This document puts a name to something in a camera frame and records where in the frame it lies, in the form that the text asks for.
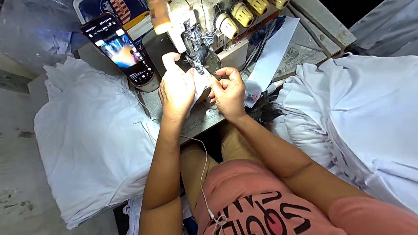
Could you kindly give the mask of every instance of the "white paper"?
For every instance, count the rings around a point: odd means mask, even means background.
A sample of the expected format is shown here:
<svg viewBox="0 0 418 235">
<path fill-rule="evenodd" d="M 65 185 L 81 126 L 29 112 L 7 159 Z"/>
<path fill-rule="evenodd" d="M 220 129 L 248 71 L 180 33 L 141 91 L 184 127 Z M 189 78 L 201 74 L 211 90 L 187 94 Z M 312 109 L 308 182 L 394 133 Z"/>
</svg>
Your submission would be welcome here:
<svg viewBox="0 0 418 235">
<path fill-rule="evenodd" d="M 285 55 L 298 24 L 298 18 L 286 16 L 282 27 L 267 41 L 253 72 L 245 82 L 246 92 L 262 93 L 267 89 Z M 244 100 L 244 104 L 248 107 L 253 107 L 257 100 Z"/>
<path fill-rule="evenodd" d="M 207 88 L 210 87 L 209 78 L 210 73 L 207 71 L 207 69 L 203 68 L 204 74 L 200 75 L 197 71 L 194 71 L 193 74 L 193 80 L 194 80 L 194 88 L 196 89 L 196 93 L 194 94 L 194 100 L 191 104 L 190 110 L 187 113 L 187 117 L 190 115 L 191 108 L 196 104 L 197 100 L 200 98 L 200 96 L 203 94 L 203 91 L 205 91 Z"/>
</svg>

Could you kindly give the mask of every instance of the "sewing machine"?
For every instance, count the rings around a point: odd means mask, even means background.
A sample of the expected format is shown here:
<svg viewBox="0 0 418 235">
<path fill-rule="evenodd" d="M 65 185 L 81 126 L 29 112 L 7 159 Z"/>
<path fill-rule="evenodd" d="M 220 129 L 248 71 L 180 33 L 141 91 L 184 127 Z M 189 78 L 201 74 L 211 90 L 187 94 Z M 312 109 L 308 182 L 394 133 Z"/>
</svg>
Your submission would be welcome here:
<svg viewBox="0 0 418 235">
<path fill-rule="evenodd" d="M 167 13 L 156 13 L 156 20 L 152 14 L 153 7 L 158 7 L 161 11 L 163 3 L 161 0 L 152 0 L 149 5 L 156 34 L 167 33 L 166 36 L 170 38 L 175 49 L 179 53 L 185 52 L 184 57 L 190 66 L 203 74 L 204 67 L 209 72 L 221 68 L 221 60 L 215 52 L 221 52 L 219 49 L 232 40 L 234 43 L 238 42 L 236 39 L 241 34 L 285 8 L 288 2 L 289 0 L 170 0 L 166 4 Z M 159 27 L 168 21 L 171 27 L 160 30 Z M 144 46 L 147 51 L 150 50 L 146 43 Z"/>
</svg>

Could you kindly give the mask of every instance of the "white fabric pile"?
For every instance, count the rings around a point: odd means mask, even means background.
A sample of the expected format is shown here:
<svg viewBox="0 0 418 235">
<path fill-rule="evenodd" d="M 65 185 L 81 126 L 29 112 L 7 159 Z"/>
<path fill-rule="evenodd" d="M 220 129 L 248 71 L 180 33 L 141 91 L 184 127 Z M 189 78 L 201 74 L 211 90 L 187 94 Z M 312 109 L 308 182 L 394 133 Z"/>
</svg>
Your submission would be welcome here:
<svg viewBox="0 0 418 235">
<path fill-rule="evenodd" d="M 384 0 L 354 24 L 356 46 L 374 56 L 418 55 L 418 0 Z"/>
<path fill-rule="evenodd" d="M 418 57 L 298 66 L 275 132 L 370 195 L 418 214 Z"/>
<path fill-rule="evenodd" d="M 36 139 L 52 195 L 72 229 L 142 195 L 159 126 L 126 79 L 70 57 L 44 68 L 49 102 L 36 114 Z"/>
</svg>

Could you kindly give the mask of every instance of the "pink t-shirt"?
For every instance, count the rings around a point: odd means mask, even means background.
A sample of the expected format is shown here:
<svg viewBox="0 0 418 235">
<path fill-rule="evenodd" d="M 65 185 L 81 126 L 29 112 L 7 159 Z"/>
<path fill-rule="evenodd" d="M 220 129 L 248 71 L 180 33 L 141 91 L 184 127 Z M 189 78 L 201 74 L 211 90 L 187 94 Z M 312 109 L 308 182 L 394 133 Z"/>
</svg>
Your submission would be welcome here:
<svg viewBox="0 0 418 235">
<path fill-rule="evenodd" d="M 227 217 L 221 234 L 418 234 L 416 215 L 375 199 L 339 199 L 329 208 L 328 219 L 312 203 L 294 195 L 272 172 L 251 160 L 232 160 L 214 167 L 203 189 L 215 218 Z M 198 234 L 213 234 L 216 225 L 202 194 L 196 213 Z"/>
</svg>

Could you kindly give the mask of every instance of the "forearm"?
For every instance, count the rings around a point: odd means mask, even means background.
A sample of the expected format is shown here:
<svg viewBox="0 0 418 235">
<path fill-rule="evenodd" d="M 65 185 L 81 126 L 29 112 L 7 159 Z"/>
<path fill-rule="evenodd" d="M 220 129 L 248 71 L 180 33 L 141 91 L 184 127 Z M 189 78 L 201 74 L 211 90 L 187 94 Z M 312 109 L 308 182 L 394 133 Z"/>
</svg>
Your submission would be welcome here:
<svg viewBox="0 0 418 235">
<path fill-rule="evenodd" d="M 370 197 L 314 162 L 299 148 L 275 136 L 246 115 L 233 122 L 264 164 L 289 187 L 325 214 L 343 197 Z"/>
<path fill-rule="evenodd" d="M 180 187 L 180 133 L 183 123 L 162 118 L 154 157 L 144 189 L 142 210 L 170 203 Z"/>
<path fill-rule="evenodd" d="M 248 115 L 231 123 L 279 178 L 291 177 L 313 162 L 302 150 L 277 137 Z"/>
</svg>

